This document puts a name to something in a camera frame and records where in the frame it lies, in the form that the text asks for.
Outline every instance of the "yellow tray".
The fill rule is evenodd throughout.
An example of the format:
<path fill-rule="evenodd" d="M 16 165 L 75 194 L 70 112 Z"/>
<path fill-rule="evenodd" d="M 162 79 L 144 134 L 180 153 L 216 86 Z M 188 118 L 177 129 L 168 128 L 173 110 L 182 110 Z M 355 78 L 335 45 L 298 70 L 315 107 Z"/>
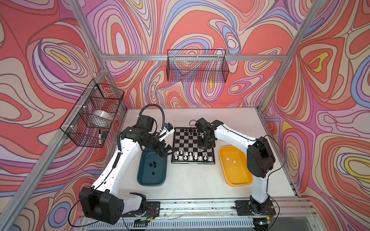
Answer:
<path fill-rule="evenodd" d="M 219 155 L 223 174 L 228 185 L 241 186 L 252 183 L 252 173 L 247 169 L 247 158 L 242 151 L 234 146 L 226 146 L 220 149 Z"/>

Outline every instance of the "chessboard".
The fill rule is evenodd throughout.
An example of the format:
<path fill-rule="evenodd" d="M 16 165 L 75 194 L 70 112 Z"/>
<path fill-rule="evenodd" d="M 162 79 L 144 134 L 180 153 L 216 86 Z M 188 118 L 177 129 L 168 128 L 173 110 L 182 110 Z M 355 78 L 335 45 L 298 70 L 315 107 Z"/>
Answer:
<path fill-rule="evenodd" d="M 197 128 L 175 128 L 171 163 L 215 164 L 213 148 L 198 148 L 198 136 Z"/>

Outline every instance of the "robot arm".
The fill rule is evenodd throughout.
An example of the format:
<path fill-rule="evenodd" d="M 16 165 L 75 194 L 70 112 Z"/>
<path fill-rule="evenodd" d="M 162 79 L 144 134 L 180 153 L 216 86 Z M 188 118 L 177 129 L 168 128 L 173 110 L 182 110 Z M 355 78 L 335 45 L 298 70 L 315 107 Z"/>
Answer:
<path fill-rule="evenodd" d="M 250 196 L 251 211 L 260 214 L 269 202 L 267 194 L 268 171 L 272 170 L 275 157 L 266 138 L 246 136 L 237 132 L 221 121 L 212 123 L 204 118 L 199 119 L 195 126 L 202 132 L 198 137 L 198 146 L 203 149 L 215 147 L 215 140 L 224 140 L 244 152 L 247 156 L 247 168 L 253 175 L 253 189 Z"/>
<path fill-rule="evenodd" d="M 172 154 L 172 147 L 163 141 L 174 132 L 170 123 L 165 124 L 159 133 L 150 134 L 153 118 L 142 115 L 137 124 L 127 127 L 117 137 L 117 149 L 107 167 L 91 187 L 84 187 L 79 198 L 86 217 L 115 224 L 122 214 L 146 211 L 146 197 L 130 193 L 123 199 L 117 198 L 119 184 L 133 159 L 142 146 L 152 148 L 161 157 Z"/>

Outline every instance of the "patterned wall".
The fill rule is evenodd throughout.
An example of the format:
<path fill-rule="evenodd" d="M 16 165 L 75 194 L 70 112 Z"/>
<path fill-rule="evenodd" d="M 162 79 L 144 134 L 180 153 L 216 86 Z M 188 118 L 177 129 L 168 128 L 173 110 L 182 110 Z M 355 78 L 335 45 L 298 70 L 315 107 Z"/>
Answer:
<path fill-rule="evenodd" d="M 279 62 L 239 61 L 226 83 L 168 82 L 167 62 L 133 62 L 128 67 L 112 61 L 111 73 L 126 92 L 126 107 L 157 103 L 163 107 L 257 106 Z"/>
<path fill-rule="evenodd" d="M 67 2 L 0 1 L 0 212 L 99 71 Z M 13 230 L 69 230 L 66 214 L 101 173 L 117 127 L 103 149 L 67 140 Z"/>
<path fill-rule="evenodd" d="M 82 6 L 106 54 L 216 48 L 228 54 L 285 54 L 311 1 L 94 0 Z M 225 84 L 168 83 L 166 62 L 107 65 L 127 93 L 127 107 L 225 107 L 256 106 L 278 63 L 229 62 Z"/>
<path fill-rule="evenodd" d="M 328 230 L 370 228 L 370 2 L 328 0 L 263 114 Z"/>

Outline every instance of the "black wire basket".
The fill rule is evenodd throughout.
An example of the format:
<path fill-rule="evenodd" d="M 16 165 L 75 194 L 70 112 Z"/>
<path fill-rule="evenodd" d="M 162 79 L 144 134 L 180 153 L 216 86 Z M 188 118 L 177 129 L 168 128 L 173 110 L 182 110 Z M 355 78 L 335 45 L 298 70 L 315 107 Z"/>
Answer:
<path fill-rule="evenodd" d="M 167 50 L 167 81 L 226 82 L 229 66 L 226 50 Z"/>
<path fill-rule="evenodd" d="M 123 96 L 124 91 L 112 85 L 95 84 L 64 132 L 77 146 L 103 147 Z"/>

